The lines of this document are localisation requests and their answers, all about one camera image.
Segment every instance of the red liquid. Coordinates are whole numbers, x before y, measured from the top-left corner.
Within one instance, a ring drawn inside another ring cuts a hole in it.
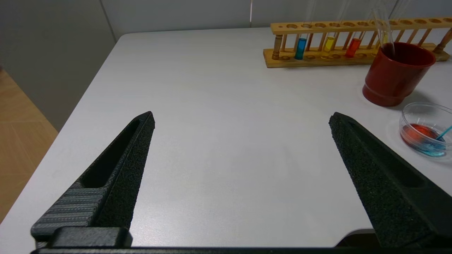
[[[354,57],[356,51],[359,49],[359,45],[361,45],[361,40],[353,38],[352,42],[350,42],[350,46],[347,49],[347,52],[345,53],[346,57]]]
[[[415,123],[412,123],[410,125],[414,129],[416,129],[417,131],[426,135],[429,138],[436,139],[438,137],[438,133],[436,133],[436,131],[430,129],[429,127],[426,127],[426,126],[420,125],[420,124],[415,124]],[[405,126],[403,126],[403,129],[405,130],[406,135],[408,137],[410,137],[412,140],[419,142],[419,143],[425,142],[425,138],[423,136],[421,136],[419,133],[417,133],[415,130],[411,129],[409,126],[405,125]]]

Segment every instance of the red plastic cup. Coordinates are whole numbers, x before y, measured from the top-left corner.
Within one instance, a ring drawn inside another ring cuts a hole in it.
[[[385,107],[402,103],[436,62],[432,52],[416,45],[395,42],[394,48],[395,57],[389,57],[388,44],[378,51],[363,87],[364,97]]]

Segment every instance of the wooden test tube rack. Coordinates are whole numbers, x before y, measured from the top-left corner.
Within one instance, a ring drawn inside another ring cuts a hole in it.
[[[405,30],[413,30],[409,39],[406,41],[407,43],[411,43],[419,29],[426,29],[422,39],[415,44],[433,52],[436,56],[436,61],[446,61],[449,59],[449,55],[443,49],[452,38],[452,18],[403,19],[398,22],[391,21],[390,23],[392,31],[399,31],[398,36],[394,40],[395,42],[400,41]],[[374,21],[354,20],[343,21],[341,24],[337,23],[337,21],[312,22],[312,24],[303,22],[272,23],[270,28],[276,38],[274,48],[264,49],[265,64],[268,68],[372,64],[375,58],[373,53],[376,51],[376,47],[380,46],[377,43],[377,29]],[[424,43],[430,31],[437,28],[450,28],[450,30],[438,45]],[[369,45],[360,45],[355,57],[345,57],[348,42],[353,32],[362,31],[373,32]],[[328,59],[322,59],[323,42],[326,35],[331,32],[336,33],[333,47],[331,48]],[[315,33],[321,33],[322,39],[318,47],[311,47],[312,36]],[[339,33],[348,33],[345,45],[336,45]],[[300,34],[309,34],[303,60],[294,58],[296,47],[286,47],[287,36],[289,34],[296,35],[296,38],[299,38]]]

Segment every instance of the wooden floor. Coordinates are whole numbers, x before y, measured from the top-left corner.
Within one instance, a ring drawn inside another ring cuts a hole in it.
[[[58,132],[0,70],[0,223]]]

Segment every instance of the white table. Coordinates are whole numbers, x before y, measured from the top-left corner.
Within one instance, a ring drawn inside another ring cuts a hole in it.
[[[134,246],[334,246],[371,228],[331,137],[335,111],[452,193],[450,158],[409,149],[400,107],[362,96],[369,66],[267,69],[273,38],[269,28],[121,37],[0,225],[0,252],[33,250],[32,224],[147,110],[156,129]],[[434,65],[406,101],[452,107],[451,66]]]

